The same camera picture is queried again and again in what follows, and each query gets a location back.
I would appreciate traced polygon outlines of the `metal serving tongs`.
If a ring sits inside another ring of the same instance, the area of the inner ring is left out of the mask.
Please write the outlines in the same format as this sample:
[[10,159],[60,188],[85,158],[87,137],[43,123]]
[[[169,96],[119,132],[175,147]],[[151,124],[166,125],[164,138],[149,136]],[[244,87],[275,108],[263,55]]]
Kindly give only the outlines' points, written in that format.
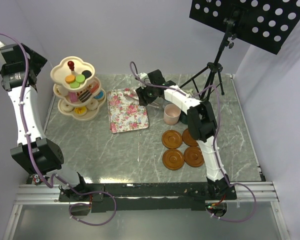
[[153,108],[156,108],[156,109],[160,109],[161,106],[156,103],[156,102],[151,102],[151,103],[147,103],[143,98],[140,98],[137,93],[131,91],[130,93],[123,93],[123,95],[126,97],[126,98],[130,98],[132,100],[135,100],[139,103],[140,106],[149,106],[149,107],[153,107]]

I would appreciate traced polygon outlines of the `floral serving tray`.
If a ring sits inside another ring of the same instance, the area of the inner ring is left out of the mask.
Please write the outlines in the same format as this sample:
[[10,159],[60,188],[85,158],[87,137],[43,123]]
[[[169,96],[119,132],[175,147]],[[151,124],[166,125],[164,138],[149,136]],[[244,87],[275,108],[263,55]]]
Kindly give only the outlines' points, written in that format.
[[108,119],[113,134],[147,129],[150,126],[146,107],[139,105],[136,88],[107,92]]

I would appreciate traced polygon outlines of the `pink mug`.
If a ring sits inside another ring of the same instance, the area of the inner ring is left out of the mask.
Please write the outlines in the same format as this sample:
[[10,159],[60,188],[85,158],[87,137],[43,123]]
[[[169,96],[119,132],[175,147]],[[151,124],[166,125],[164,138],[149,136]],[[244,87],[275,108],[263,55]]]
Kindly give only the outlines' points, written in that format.
[[165,106],[163,120],[168,125],[175,125],[179,121],[181,109],[175,104],[170,103]]

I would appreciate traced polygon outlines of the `blue frosted toy donut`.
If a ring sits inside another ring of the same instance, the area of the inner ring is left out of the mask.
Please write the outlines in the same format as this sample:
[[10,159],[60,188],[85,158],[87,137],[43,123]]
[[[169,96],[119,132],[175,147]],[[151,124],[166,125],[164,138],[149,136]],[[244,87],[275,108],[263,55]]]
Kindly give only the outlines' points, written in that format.
[[102,101],[105,98],[105,93],[104,91],[100,91],[97,95],[95,95],[93,97],[94,99],[96,99],[97,101]]

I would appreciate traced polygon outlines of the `pink toy cake slice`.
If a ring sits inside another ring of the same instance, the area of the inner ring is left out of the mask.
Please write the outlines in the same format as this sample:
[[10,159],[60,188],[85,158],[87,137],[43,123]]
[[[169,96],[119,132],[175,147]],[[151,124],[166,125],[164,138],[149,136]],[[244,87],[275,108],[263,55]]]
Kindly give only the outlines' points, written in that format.
[[90,92],[93,94],[95,91],[99,89],[99,84],[97,82],[91,87]]

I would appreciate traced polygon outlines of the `brown wooden coaster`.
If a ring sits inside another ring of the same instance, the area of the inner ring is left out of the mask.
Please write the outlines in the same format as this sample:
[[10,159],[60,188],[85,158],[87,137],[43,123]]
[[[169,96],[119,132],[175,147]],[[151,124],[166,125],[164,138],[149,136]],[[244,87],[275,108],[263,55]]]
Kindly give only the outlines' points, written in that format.
[[169,170],[179,170],[185,163],[184,155],[178,149],[168,149],[162,156],[162,163]]
[[162,134],[162,144],[168,149],[177,149],[182,143],[182,135],[176,130],[167,130]]
[[197,141],[194,140],[192,138],[192,136],[190,135],[190,132],[189,132],[188,128],[183,131],[183,133],[182,133],[182,140],[189,147],[197,147],[199,145],[197,143]]
[[199,147],[189,146],[183,153],[184,161],[191,167],[197,168],[205,163],[203,154]]

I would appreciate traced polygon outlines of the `orange toy macaron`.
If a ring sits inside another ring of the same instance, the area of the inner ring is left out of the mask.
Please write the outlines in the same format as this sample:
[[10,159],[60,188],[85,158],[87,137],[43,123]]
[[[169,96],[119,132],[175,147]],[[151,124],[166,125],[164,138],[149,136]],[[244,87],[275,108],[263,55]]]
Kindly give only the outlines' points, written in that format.
[[65,80],[65,82],[66,82],[67,84],[71,84],[71,83],[73,83],[73,82],[76,81],[76,77],[75,77],[74,75],[70,74],[70,75],[67,75],[67,76],[64,78],[64,80]]

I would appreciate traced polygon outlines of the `green toy macaron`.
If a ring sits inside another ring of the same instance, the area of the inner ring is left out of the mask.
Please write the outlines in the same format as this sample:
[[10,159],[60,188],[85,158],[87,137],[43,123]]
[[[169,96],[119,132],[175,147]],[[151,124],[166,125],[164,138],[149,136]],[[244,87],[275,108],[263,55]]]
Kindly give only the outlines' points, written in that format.
[[79,74],[75,77],[75,81],[79,84],[83,84],[86,80],[86,77],[83,74]]
[[71,82],[71,83],[69,84],[69,86],[70,86],[71,89],[77,89],[77,88],[80,87],[80,83],[77,82],[77,81],[74,81],[74,82]]

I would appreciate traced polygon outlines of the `white toy donut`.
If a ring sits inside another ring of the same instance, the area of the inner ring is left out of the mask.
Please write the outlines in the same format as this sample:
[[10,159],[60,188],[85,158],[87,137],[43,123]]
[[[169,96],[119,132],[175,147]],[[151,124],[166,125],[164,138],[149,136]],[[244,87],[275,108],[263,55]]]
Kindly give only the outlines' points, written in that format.
[[60,109],[65,113],[69,113],[74,110],[74,107],[63,102],[60,105]]

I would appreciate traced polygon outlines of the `chocolate layer toy cake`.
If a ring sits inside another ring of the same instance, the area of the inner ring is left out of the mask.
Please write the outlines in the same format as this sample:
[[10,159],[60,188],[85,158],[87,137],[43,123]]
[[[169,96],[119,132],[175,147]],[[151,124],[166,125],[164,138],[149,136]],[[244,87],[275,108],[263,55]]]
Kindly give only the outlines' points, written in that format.
[[82,93],[79,95],[78,99],[79,99],[82,103],[84,103],[84,102],[86,102],[91,96],[92,96],[92,93],[91,93],[89,90],[85,90],[84,92],[82,92]]

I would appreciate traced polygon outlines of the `black toy cookie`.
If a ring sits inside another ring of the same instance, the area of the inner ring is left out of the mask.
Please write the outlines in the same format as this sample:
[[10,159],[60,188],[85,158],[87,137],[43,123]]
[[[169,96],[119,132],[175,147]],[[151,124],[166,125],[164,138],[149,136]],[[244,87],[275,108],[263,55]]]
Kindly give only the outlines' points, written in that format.
[[84,71],[82,71],[81,74],[82,74],[86,79],[87,79],[87,78],[90,78],[90,77],[92,76],[92,72],[89,71],[89,70],[84,70]]

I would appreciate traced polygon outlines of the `pink toy popsicle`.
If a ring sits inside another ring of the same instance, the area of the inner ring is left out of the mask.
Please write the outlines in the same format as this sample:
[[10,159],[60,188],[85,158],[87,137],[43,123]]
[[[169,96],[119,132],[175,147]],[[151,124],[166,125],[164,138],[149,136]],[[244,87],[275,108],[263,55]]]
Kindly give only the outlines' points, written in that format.
[[76,103],[78,101],[78,96],[76,92],[69,92],[67,96],[71,103]]

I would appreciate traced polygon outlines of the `cream three-tier dessert stand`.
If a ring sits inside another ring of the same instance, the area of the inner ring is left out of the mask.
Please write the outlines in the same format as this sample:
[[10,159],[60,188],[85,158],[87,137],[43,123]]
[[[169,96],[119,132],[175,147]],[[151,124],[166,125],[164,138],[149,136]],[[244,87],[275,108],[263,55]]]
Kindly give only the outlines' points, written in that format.
[[[77,75],[82,74],[82,71],[84,70],[91,71],[92,76],[89,78],[85,78],[85,82],[81,83],[80,87],[72,89],[70,85],[65,82],[65,77],[68,75],[74,75],[76,77]],[[93,120],[98,115],[100,109],[107,101],[106,91],[102,88],[102,83],[96,76],[96,70],[94,66],[88,62],[85,62],[80,57],[68,56],[63,58],[60,61],[60,63],[55,67],[53,67],[53,69],[50,71],[50,78],[54,82],[53,93],[57,98],[59,98],[59,101],[57,103],[58,111],[61,114],[72,117],[79,122],[88,122]],[[95,82],[99,84],[99,88],[94,93],[92,93],[92,96],[86,102],[81,102],[79,99],[75,103],[71,103],[69,101],[68,98],[69,92],[76,93],[78,98],[82,92],[86,90],[90,91],[91,87],[95,84]],[[96,100],[94,99],[94,96],[97,95],[100,91],[104,91],[105,93],[104,99],[98,101],[99,105],[97,109],[88,110],[86,105],[89,104],[91,100]],[[74,109],[71,112],[64,112],[61,110],[62,103],[66,103],[70,106],[73,106],[74,108],[85,106],[87,108],[87,113],[84,116],[76,116],[74,113]]]

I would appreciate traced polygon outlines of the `yellow toy tart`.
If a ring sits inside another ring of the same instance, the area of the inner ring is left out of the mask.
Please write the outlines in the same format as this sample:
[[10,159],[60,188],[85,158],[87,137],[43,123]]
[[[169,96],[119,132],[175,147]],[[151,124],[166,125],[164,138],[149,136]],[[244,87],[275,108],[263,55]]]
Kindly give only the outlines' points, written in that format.
[[79,117],[82,117],[84,116],[86,113],[87,113],[87,108],[85,106],[82,106],[82,107],[75,107],[74,108],[74,114],[76,116],[79,116]]

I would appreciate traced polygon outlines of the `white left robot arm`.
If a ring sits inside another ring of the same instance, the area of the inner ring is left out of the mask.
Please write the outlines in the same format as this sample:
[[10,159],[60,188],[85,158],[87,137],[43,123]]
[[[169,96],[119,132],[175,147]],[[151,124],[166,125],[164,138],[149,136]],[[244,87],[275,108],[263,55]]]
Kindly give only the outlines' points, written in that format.
[[40,123],[36,83],[47,59],[22,43],[1,46],[0,57],[1,85],[13,104],[18,129],[17,146],[10,150],[12,158],[35,176],[36,183],[52,188],[57,179],[62,194],[85,200],[89,195],[85,180],[64,164],[61,148],[46,138]]

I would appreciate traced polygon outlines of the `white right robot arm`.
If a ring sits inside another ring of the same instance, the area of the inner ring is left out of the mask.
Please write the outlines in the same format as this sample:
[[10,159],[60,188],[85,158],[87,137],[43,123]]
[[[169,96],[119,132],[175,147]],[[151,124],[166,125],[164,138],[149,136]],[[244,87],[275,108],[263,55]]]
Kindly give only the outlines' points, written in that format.
[[203,155],[209,196],[217,200],[230,193],[230,180],[220,160],[216,143],[219,129],[211,103],[194,98],[173,81],[165,81],[158,69],[139,74],[133,71],[132,74],[140,83],[136,93],[141,106],[147,106],[160,97],[186,114],[190,136],[198,143]]

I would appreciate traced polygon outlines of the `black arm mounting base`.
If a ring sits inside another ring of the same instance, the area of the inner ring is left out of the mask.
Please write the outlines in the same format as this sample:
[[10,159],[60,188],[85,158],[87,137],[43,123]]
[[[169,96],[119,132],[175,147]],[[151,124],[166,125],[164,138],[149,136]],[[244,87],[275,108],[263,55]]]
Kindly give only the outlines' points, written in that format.
[[92,213],[107,211],[142,211],[190,209],[204,211],[206,203],[219,200],[236,200],[234,187],[215,189],[208,182],[161,183],[87,183],[78,195],[59,187],[61,203],[91,203]]

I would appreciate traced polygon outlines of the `light green mug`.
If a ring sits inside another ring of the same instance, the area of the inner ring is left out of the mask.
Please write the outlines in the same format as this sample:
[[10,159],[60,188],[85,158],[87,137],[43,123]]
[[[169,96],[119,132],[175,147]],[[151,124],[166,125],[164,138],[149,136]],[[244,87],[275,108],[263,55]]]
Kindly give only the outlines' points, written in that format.
[[185,91],[190,97],[193,97],[193,90],[192,89],[190,89],[190,90],[186,90]]

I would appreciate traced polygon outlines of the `dark green mug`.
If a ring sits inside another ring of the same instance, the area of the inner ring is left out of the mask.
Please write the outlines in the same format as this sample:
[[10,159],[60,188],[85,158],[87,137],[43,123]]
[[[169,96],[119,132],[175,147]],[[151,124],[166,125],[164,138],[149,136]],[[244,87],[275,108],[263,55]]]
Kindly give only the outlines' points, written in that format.
[[184,112],[182,112],[182,113],[180,114],[179,120],[180,120],[180,122],[183,123],[184,125],[187,125],[187,124],[188,124],[188,117],[187,117],[187,115],[186,115]]

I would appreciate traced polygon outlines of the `black perforated calibration board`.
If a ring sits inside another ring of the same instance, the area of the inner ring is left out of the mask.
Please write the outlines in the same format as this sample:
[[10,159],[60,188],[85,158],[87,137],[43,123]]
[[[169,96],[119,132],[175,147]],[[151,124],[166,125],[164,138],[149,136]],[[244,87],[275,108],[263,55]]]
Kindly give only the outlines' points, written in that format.
[[189,17],[255,47],[278,54],[300,21],[300,0],[194,0]]

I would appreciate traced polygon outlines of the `aluminium frame rail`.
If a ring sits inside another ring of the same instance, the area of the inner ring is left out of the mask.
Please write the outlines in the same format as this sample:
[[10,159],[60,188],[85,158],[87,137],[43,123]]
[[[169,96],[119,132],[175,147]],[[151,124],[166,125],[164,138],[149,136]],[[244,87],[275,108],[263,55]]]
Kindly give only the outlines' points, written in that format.
[[280,200],[275,189],[273,182],[269,181],[254,181],[254,182],[242,182],[243,185],[236,185],[235,191],[237,201],[240,202],[254,202],[253,196],[248,187],[254,194],[256,201],[269,202],[271,204],[274,219],[278,228],[278,232],[281,240],[290,240],[291,236],[280,206]]

